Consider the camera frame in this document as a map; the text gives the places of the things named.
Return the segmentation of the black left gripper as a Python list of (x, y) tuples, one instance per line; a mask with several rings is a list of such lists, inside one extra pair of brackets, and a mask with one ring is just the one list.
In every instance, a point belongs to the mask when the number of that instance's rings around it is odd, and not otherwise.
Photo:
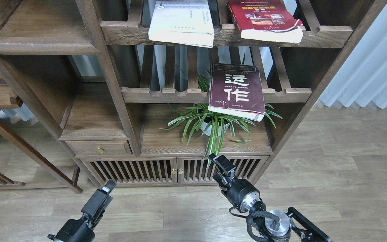
[(116, 187), (114, 180), (109, 180), (102, 189), (97, 189), (82, 208), (85, 219), (69, 219), (56, 235), (47, 237), (54, 242), (92, 242), (95, 233), (88, 224), (98, 224), (103, 213), (112, 201), (110, 192)]

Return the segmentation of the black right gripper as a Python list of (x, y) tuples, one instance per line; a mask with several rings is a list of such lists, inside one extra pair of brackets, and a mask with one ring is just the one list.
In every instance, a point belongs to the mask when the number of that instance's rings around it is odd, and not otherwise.
[(248, 180), (235, 178), (235, 166), (224, 156), (214, 153), (209, 160), (217, 167), (213, 179), (219, 184), (224, 196), (241, 213), (250, 211), (260, 201), (260, 192)]

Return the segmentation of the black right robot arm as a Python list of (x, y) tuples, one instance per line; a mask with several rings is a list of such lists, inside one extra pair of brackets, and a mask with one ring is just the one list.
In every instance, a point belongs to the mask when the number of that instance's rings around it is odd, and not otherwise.
[(243, 218), (243, 213), (248, 213), (245, 216), (246, 230), (254, 241), (287, 242), (291, 232), (296, 233), (303, 242), (331, 241), (327, 234), (293, 207), (288, 208), (288, 212), (267, 211), (259, 190), (248, 180), (238, 178), (235, 166), (224, 155), (210, 154), (209, 159), (218, 170), (213, 178), (232, 204), (229, 211), (237, 209), (239, 213), (236, 216), (240, 218)]

